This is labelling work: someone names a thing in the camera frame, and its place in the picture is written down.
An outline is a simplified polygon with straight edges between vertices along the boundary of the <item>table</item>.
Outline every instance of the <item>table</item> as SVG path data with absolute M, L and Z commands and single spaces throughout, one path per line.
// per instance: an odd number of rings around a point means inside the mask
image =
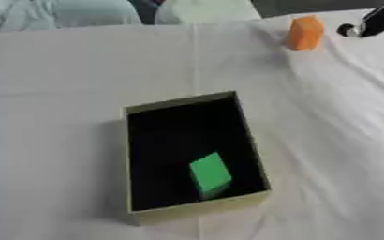
M 0 240 L 384 239 L 384 33 L 312 52 L 292 16 L 0 34 Z M 103 207 L 119 110 L 237 90 L 273 194 L 260 207 L 132 227 Z

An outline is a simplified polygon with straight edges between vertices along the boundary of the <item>box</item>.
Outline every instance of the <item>box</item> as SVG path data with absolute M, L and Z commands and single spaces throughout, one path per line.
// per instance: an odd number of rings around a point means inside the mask
M 127 209 L 139 224 L 258 205 L 271 191 L 235 92 L 125 108 Z M 216 152 L 232 181 L 201 200 L 189 163 Z

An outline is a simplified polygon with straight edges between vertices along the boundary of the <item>light blue cloth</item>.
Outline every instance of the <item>light blue cloth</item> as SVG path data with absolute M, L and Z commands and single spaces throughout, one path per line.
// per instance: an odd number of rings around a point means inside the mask
M 0 0 L 0 32 L 140 23 L 127 0 Z

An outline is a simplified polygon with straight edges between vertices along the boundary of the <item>cube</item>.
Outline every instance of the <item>cube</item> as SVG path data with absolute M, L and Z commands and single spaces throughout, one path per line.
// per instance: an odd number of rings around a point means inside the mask
M 220 195 L 231 182 L 231 175 L 218 153 L 190 163 L 192 178 L 203 200 Z
M 288 33 L 288 47 L 292 50 L 312 50 L 322 36 L 323 24 L 316 16 L 294 19 Z

